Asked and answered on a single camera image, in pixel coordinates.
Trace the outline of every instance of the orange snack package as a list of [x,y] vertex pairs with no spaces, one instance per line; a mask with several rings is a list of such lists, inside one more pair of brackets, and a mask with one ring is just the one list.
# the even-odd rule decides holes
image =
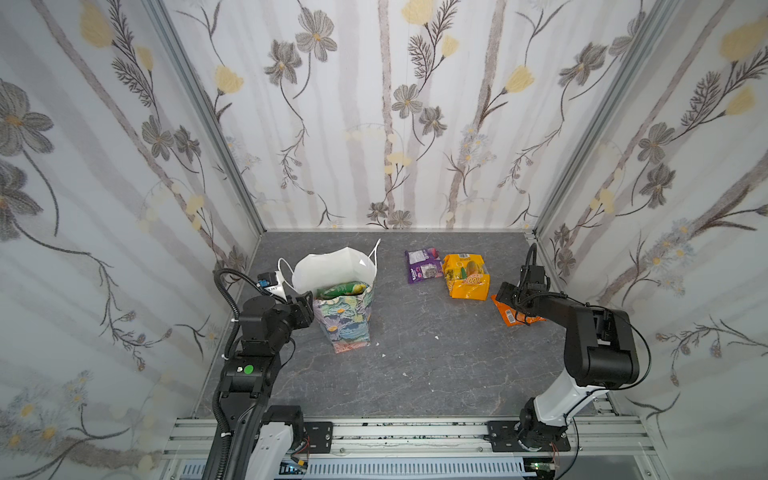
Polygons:
[[451,298],[486,300],[491,276],[482,256],[470,253],[451,253],[442,261],[442,272]]
[[491,295],[491,300],[493,300],[496,308],[498,308],[498,312],[502,315],[502,319],[504,319],[504,323],[506,323],[507,326],[519,325],[521,323],[530,324],[533,322],[541,322],[542,320],[546,320],[541,316],[526,317],[522,313],[512,309],[512,307],[506,303],[497,302],[496,295]]

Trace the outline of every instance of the green package in bag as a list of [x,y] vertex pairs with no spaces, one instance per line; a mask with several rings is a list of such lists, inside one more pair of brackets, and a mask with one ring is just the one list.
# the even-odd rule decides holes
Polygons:
[[368,285],[362,282],[348,282],[332,286],[329,289],[321,290],[317,293],[319,300],[332,300],[342,295],[359,295],[368,288]]

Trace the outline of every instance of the black mounting plate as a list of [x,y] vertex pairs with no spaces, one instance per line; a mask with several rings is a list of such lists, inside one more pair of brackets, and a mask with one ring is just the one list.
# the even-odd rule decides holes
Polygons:
[[[518,422],[515,421],[490,421],[488,422],[488,441],[491,443],[491,448],[494,452],[528,452],[528,450],[522,448],[518,443],[517,430],[515,426]],[[554,446],[559,452],[571,451],[571,443],[568,441],[568,437],[559,437],[554,441]],[[551,445],[545,445],[541,447],[539,452],[551,452]]]
[[331,453],[332,422],[304,422],[304,429],[310,436],[310,454]]

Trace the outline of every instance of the wallpapered wall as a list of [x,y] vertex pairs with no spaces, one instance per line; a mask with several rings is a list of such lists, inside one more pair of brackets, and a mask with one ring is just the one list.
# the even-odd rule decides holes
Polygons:
[[541,237],[569,294],[650,342],[626,399],[676,480],[765,476],[766,15],[684,2]]
[[166,0],[267,227],[532,227],[652,2]]
[[155,476],[256,237],[141,4],[4,2],[0,58],[3,476]]

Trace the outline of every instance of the bag handle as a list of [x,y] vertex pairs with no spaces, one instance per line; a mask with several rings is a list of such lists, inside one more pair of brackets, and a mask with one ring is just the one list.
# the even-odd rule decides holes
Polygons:
[[291,281],[293,281],[293,268],[291,268],[290,263],[288,263],[288,260],[286,260],[286,259],[284,259],[282,257],[278,259],[278,261],[277,261],[277,271],[280,272],[280,275],[283,276],[283,282],[288,283],[288,286],[291,288],[291,290],[293,290],[295,292],[296,289],[293,288],[293,285],[291,285],[288,282],[288,280],[285,280],[286,276],[285,276],[285,273],[283,273],[283,270],[280,268],[280,262],[285,262],[286,265],[288,266],[288,270],[290,270],[290,279],[291,279]]
[[376,268],[379,267],[378,262],[376,261],[376,256],[377,256],[377,253],[378,253],[377,250],[379,249],[379,243],[381,243],[381,242],[382,242],[382,239],[379,238],[379,241],[376,242],[376,246],[373,247],[373,250],[371,250],[371,253],[368,254],[368,258],[370,258],[371,255],[373,255],[373,264],[376,265]]

